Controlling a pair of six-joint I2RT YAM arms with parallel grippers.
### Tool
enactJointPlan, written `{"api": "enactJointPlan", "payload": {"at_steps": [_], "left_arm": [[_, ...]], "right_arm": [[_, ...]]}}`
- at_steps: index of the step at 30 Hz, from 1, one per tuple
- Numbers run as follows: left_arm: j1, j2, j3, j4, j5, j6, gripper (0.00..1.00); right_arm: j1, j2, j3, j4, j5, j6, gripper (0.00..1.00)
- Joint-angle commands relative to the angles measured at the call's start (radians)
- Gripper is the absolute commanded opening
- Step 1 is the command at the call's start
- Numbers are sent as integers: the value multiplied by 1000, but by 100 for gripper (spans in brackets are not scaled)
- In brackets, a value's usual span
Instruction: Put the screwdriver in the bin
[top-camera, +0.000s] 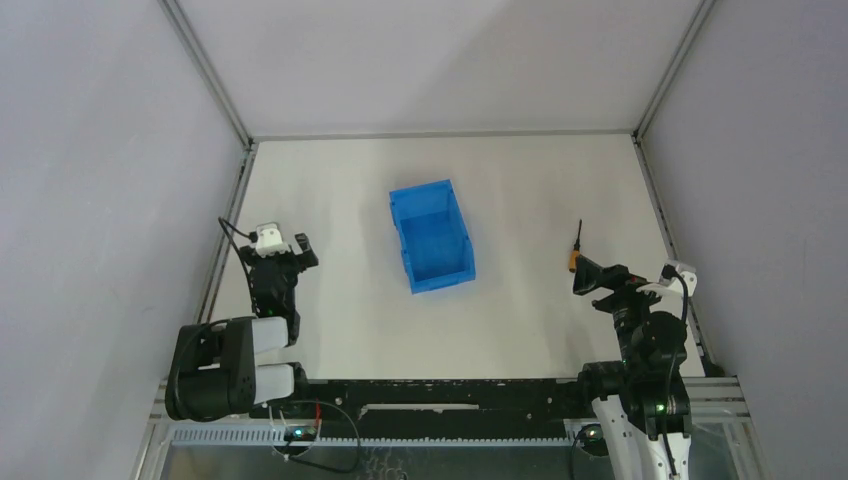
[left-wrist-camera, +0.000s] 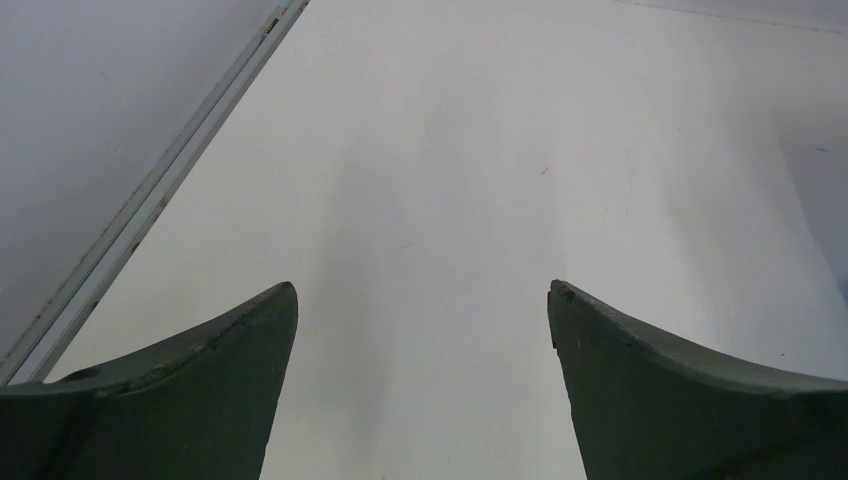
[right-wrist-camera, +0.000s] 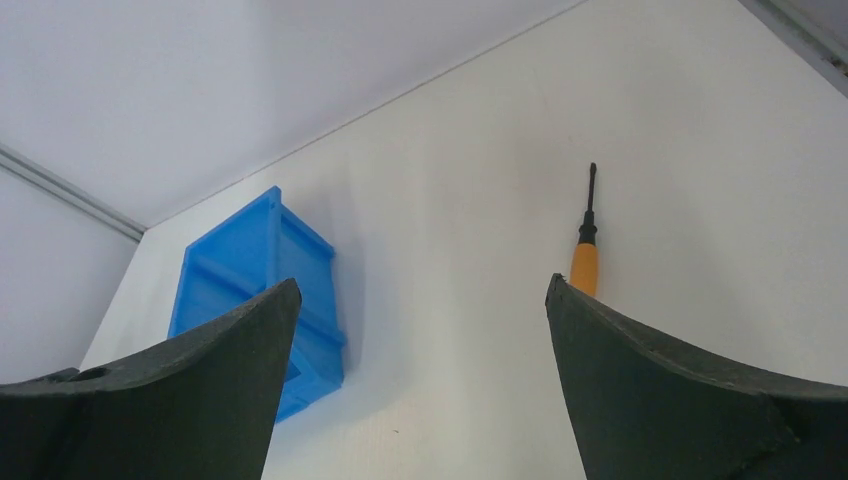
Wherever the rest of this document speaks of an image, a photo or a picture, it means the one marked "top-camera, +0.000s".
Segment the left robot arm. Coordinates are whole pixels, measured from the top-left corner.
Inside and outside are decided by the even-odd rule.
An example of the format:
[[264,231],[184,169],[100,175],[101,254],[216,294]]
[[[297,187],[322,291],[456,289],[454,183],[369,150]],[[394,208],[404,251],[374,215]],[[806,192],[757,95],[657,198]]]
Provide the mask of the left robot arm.
[[[295,379],[286,365],[270,374],[259,372],[255,356],[260,343],[271,349],[291,347],[300,334],[301,316],[295,289],[299,275],[319,265],[304,233],[295,235],[299,253],[281,242],[255,243],[237,250],[248,285],[252,313],[180,329],[165,389],[165,408],[174,420],[212,422],[250,412],[268,400],[290,417],[311,407],[311,388]],[[260,390],[265,378],[279,379],[270,394]]]

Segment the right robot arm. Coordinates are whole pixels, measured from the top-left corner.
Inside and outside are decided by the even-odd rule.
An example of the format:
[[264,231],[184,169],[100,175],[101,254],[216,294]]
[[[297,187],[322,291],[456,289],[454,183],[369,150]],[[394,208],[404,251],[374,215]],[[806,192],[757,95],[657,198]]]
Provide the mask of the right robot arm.
[[667,261],[658,280],[624,265],[601,266],[575,253],[572,292],[603,289],[595,310],[613,320],[620,358],[587,363],[578,376],[578,402],[596,423],[582,427],[573,450],[606,454],[617,479],[686,479],[692,407],[683,377],[693,267]]

